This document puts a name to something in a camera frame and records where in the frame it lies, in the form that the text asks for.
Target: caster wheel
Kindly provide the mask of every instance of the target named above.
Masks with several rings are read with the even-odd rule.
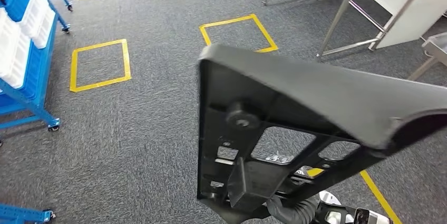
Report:
[[[51,126],[48,128],[48,132],[56,132],[59,131],[59,125]]]

